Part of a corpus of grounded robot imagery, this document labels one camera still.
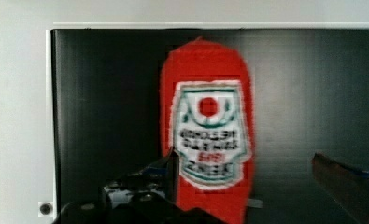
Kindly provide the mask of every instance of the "black background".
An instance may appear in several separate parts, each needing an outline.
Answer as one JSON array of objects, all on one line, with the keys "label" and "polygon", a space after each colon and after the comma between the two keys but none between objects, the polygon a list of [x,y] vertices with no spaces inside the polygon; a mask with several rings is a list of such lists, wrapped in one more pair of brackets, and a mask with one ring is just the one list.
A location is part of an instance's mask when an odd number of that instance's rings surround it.
[{"label": "black background", "polygon": [[54,30],[58,203],[160,156],[159,74],[198,36],[237,49],[255,99],[249,223],[355,223],[313,180],[315,152],[369,169],[369,30]]}]

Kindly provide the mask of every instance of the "dark object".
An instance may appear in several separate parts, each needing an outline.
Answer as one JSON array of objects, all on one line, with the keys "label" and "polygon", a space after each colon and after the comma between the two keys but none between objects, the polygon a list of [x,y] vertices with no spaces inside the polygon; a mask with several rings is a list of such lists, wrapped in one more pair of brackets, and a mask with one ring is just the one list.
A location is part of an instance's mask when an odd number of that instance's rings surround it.
[{"label": "dark object", "polygon": [[369,171],[315,154],[313,176],[359,223],[369,224]]},{"label": "dark object", "polygon": [[138,171],[108,181],[101,200],[69,203],[54,223],[223,223],[199,208],[183,212],[164,198],[175,198],[177,165],[171,150]]},{"label": "dark object", "polygon": [[39,211],[42,215],[49,215],[53,210],[53,207],[50,203],[43,203],[39,207]]}]

